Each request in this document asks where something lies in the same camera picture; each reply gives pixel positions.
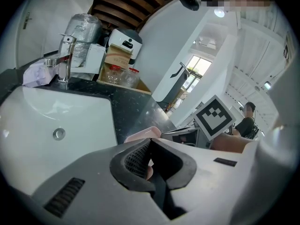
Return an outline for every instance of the dark countertop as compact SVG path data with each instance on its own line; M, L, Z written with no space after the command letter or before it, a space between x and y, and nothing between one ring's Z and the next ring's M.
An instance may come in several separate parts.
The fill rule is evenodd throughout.
M8 69L0 75L0 104L22 84L22 81L21 70ZM69 80L68 90L61 90L56 78L50 85L40 88L86 96L109 97L118 144L124 143L128 136L151 126L157 127L162 133L176 129L165 112L148 94L74 77Z

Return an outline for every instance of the faucet handle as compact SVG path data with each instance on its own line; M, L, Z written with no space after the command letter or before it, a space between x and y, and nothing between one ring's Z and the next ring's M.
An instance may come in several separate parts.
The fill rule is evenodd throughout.
M67 34L61 34L64 36L62 42L63 43L74 43L76 42L76 38L71 36L71 35L67 35Z

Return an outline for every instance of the sink drain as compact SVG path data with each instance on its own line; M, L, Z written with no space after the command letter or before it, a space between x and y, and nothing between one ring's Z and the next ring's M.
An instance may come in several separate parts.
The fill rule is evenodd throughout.
M57 128L53 132L53 138L57 141L63 139L66 135L66 131L63 128Z

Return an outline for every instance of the red lid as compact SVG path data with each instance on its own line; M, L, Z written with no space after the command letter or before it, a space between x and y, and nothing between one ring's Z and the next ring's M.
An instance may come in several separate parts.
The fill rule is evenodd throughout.
M131 68L131 67L129 68L129 70L130 70L130 71L133 71L133 72L136 72L136 73L139 73L139 72L140 72L139 70L136 70L136 69Z
M117 65L111 65L109 67L110 70L114 70L114 71L119 71L121 69L121 67L117 66Z

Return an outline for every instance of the glass jar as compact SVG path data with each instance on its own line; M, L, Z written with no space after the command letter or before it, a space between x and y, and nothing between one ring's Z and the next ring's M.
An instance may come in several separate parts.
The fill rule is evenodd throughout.
M139 83L139 71L134 68L129 68L121 77L121 85L129 88L136 88Z
M109 69L105 71L105 82L120 84L122 69L119 66L111 65Z

